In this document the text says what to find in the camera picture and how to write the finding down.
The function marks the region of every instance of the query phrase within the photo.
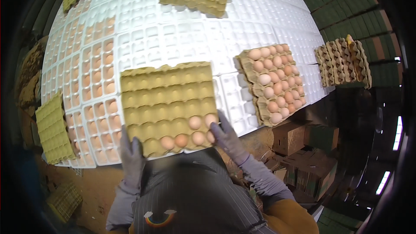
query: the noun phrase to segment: rainbow embroidery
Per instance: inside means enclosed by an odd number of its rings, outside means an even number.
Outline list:
[[[164,227],[164,226],[168,225],[172,221],[172,219],[174,218],[174,214],[176,213],[176,211],[175,210],[167,210],[164,213],[166,215],[168,215],[168,216],[162,222],[155,222],[155,221],[153,221],[152,218],[151,218],[152,215],[153,215],[153,212],[151,212],[151,211],[146,212],[144,214],[144,218],[146,219],[146,223],[149,226],[152,226],[154,228]]]

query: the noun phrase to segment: white foam tray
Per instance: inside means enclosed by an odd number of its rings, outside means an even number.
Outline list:
[[[114,18],[113,25],[108,23],[111,18]],[[111,40],[113,48],[110,51],[114,61],[104,63],[109,54],[105,45]],[[238,135],[244,135],[259,126],[247,85],[239,75],[233,57],[245,49],[283,43],[290,46],[304,78],[308,104],[329,94],[329,89],[316,83],[316,71],[307,68],[307,65],[316,63],[313,49],[324,42],[303,0],[227,0],[222,18],[185,6],[164,6],[159,4],[159,0],[81,0],[66,15],[61,6],[55,17],[42,69],[42,103],[62,89],[67,114],[80,112],[84,116],[85,107],[109,99],[116,100],[121,108],[117,76],[121,71],[210,61],[217,107],[225,112]],[[101,45],[101,51],[95,55],[98,45]],[[94,54],[86,58],[84,53],[88,49]],[[101,64],[93,66],[98,58],[101,58]],[[113,76],[105,76],[110,68]],[[85,77],[89,75],[92,79],[97,72],[101,73],[101,80],[84,86]],[[114,92],[105,91],[109,83],[114,83]],[[104,95],[94,97],[93,91],[99,86]],[[91,98],[84,97],[88,90],[92,93]],[[124,123],[120,110],[117,111],[120,123]],[[73,161],[62,162],[58,166],[89,168],[120,163],[119,157],[115,159],[118,153],[115,137],[120,129],[110,127],[107,131],[98,128],[97,133],[88,131],[91,121],[106,119],[110,123],[112,116],[114,114],[106,113],[104,117],[92,120],[83,117],[82,127],[86,136],[84,139],[77,135],[75,141],[86,141],[89,149],[88,153],[79,151],[77,155],[85,161],[84,156],[90,154],[93,166],[83,165],[80,161],[76,164]],[[102,142],[107,135],[112,137],[111,145]],[[91,138],[95,137],[101,141],[98,149],[93,149],[91,143]]]

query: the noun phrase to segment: hand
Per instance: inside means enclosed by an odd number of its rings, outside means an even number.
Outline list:
[[[250,154],[242,148],[240,139],[221,110],[218,110],[218,117],[221,127],[219,124],[212,122],[211,132],[214,134],[217,145],[228,154],[237,166],[240,166],[247,160]]]
[[[146,164],[143,146],[137,137],[133,137],[133,141],[130,142],[125,125],[122,125],[120,144],[124,181],[127,186],[140,190],[141,174]]]

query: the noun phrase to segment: person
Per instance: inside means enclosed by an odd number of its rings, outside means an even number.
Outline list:
[[[219,110],[216,145],[243,171],[263,202],[233,184],[215,148],[146,161],[138,138],[122,127],[124,179],[116,188],[106,230],[114,233],[319,233],[287,186],[244,148]]]

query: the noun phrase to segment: floor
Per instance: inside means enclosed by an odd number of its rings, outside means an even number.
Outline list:
[[[335,125],[335,92],[315,104],[299,110],[288,119],[288,122],[291,120],[311,120],[314,123]],[[260,159],[273,145],[273,133],[269,127],[262,127],[240,139],[244,148],[256,159]],[[222,150],[219,152],[230,174],[241,178],[242,172]],[[40,156],[36,157],[36,161],[40,174],[48,176],[49,181],[56,185],[73,181],[80,190],[83,202],[75,212],[77,224],[98,234],[106,233],[105,222],[115,197],[114,188],[123,178],[121,165],[85,169],[83,176],[79,177],[70,168],[46,165]]]

